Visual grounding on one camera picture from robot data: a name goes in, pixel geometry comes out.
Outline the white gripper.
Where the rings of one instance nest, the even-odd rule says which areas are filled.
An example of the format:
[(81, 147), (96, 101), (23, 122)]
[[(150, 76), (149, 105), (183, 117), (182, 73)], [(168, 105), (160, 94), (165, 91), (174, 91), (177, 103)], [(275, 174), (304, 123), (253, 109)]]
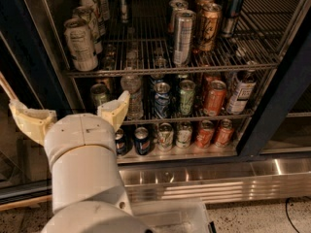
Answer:
[(65, 153), (81, 147), (100, 147), (116, 156), (115, 131), (127, 115), (130, 93), (97, 107), (97, 116), (75, 114), (57, 121), (56, 111), (29, 109), (17, 99), (9, 108), (18, 129), (44, 149), (50, 169)]

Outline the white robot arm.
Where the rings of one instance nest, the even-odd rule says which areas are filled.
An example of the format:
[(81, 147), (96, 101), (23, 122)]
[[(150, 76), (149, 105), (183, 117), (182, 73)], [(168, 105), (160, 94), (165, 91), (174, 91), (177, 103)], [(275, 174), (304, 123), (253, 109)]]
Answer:
[(95, 115), (62, 119), (10, 101), (17, 127), (44, 147), (52, 173), (53, 217), (42, 233), (154, 233), (133, 215), (117, 163), (116, 132), (129, 98), (125, 91)]

